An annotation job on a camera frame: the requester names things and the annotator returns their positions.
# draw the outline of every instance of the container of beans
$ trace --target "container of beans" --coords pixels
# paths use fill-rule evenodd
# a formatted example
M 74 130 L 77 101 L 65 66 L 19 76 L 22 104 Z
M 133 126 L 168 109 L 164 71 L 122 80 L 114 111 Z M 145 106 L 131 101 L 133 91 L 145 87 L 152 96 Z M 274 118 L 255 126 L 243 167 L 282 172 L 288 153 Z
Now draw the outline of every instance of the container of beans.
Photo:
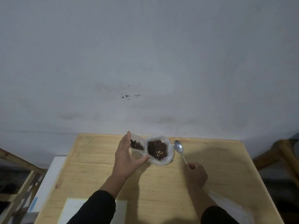
M 159 166 L 168 165 L 174 156 L 173 144 L 162 135 L 142 138 L 131 134 L 130 147 L 132 152 L 136 152 L 140 156 L 150 155 L 149 162 Z

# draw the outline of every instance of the person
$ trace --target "person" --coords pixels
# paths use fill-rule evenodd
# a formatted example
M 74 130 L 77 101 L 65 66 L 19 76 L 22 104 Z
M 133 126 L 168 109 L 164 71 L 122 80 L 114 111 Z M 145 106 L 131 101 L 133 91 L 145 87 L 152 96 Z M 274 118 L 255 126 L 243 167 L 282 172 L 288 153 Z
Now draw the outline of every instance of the person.
M 119 142 L 111 176 L 82 205 L 68 224 L 109 224 L 111 222 L 115 213 L 115 200 L 118 193 L 134 171 L 150 158 L 150 155 L 140 159 L 133 158 L 129 152 L 130 139 L 131 133 L 128 131 Z M 218 207 L 202 189 L 208 179 L 203 166 L 199 163 L 185 165 L 184 176 L 189 196 L 201 224 L 238 223 L 225 210 Z

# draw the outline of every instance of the white wall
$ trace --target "white wall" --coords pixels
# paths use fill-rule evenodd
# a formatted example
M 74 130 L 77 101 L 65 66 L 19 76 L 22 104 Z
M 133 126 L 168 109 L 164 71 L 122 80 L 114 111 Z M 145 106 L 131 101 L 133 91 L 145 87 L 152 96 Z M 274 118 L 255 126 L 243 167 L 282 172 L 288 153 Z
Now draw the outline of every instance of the white wall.
M 0 147 L 46 167 L 80 132 L 130 130 L 254 157 L 299 131 L 298 5 L 0 0 Z

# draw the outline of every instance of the plastic container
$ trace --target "plastic container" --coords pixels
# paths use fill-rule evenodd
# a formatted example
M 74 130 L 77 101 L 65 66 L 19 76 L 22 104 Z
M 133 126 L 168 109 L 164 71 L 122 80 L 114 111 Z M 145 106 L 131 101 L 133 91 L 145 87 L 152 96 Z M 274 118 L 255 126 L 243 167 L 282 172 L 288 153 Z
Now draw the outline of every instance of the plastic container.
M 150 162 L 151 164 L 158 165 L 158 166 L 166 166 L 172 161 L 173 156 L 174 156 L 174 147 L 173 147 L 173 144 L 171 143 L 171 141 L 169 140 L 169 138 L 167 138 L 163 135 L 149 136 L 147 138 L 142 138 L 135 134 L 131 134 L 131 139 L 133 141 L 140 142 L 140 144 L 144 147 L 144 151 L 142 151 L 142 150 L 138 150 L 138 149 L 133 149 L 130 145 L 132 152 L 139 154 L 140 157 L 148 155 L 148 150 L 147 150 L 148 142 L 155 141 L 155 140 L 161 140 L 163 143 L 167 144 L 167 148 L 166 148 L 167 157 L 165 157 L 161 160 L 158 160 L 151 156 L 151 158 L 149 159 L 148 162 Z

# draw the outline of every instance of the spoon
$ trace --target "spoon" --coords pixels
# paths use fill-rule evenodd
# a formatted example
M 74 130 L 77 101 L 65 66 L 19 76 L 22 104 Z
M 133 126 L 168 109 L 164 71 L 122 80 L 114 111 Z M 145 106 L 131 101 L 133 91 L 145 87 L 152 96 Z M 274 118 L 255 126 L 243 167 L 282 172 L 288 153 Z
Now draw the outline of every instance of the spoon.
M 183 148 L 182 144 L 178 140 L 175 140 L 173 145 L 174 145 L 174 149 L 182 155 L 185 163 L 187 164 L 185 157 L 183 155 L 184 148 Z

